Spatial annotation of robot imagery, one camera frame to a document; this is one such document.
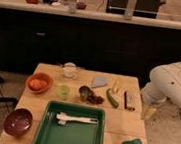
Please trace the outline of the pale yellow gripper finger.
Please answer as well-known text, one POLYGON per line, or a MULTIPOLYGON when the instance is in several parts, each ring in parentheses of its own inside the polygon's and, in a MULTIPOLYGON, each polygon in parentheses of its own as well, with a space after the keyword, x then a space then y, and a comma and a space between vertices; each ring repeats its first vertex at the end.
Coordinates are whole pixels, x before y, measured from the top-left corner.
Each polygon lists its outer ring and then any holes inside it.
POLYGON ((156 108, 153 107, 146 107, 142 108, 142 115, 141 118, 145 121, 148 120, 153 114, 155 114, 156 108))

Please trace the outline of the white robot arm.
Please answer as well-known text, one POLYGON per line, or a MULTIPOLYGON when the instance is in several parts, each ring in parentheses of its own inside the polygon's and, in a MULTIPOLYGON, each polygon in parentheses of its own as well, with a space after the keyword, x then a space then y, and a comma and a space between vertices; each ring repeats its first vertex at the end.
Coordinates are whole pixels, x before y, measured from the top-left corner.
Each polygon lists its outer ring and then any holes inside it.
POLYGON ((153 67, 149 72, 149 82, 141 90, 142 115, 148 120, 161 106, 170 99, 181 109, 181 62, 153 67))

